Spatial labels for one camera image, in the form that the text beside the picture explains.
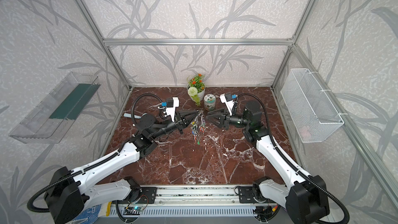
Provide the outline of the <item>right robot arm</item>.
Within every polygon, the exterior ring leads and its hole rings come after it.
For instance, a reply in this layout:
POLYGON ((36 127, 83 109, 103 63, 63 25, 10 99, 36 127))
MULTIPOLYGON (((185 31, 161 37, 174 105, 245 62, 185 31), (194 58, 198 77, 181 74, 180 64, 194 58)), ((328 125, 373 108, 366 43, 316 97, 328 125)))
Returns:
POLYGON ((211 111, 207 119, 219 128, 235 126, 243 130, 244 137, 271 163, 283 184, 270 177, 258 179, 253 184, 253 196, 259 203, 271 200, 285 208, 295 224, 311 224, 329 215, 327 195, 318 186, 325 187, 320 176, 312 177, 303 170, 276 142, 268 127, 262 122, 260 103, 248 101, 241 115, 224 108, 211 111), (309 182, 313 179, 317 186, 309 182))

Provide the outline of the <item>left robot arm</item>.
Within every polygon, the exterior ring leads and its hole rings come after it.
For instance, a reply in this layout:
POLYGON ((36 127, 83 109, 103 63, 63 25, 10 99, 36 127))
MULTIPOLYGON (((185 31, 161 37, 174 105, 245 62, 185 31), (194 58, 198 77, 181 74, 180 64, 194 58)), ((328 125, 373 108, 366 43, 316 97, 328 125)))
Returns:
POLYGON ((162 122, 153 115, 144 115, 135 125, 139 133, 126 140, 117 150, 72 171, 66 167, 57 170, 51 180, 55 186, 46 190, 44 195, 54 222, 66 224, 84 210, 103 203, 139 200, 143 193, 132 177, 107 184, 99 182, 115 171, 145 158, 157 147, 155 139, 176 130, 182 132, 198 114, 198 111, 176 112, 173 120, 162 122))

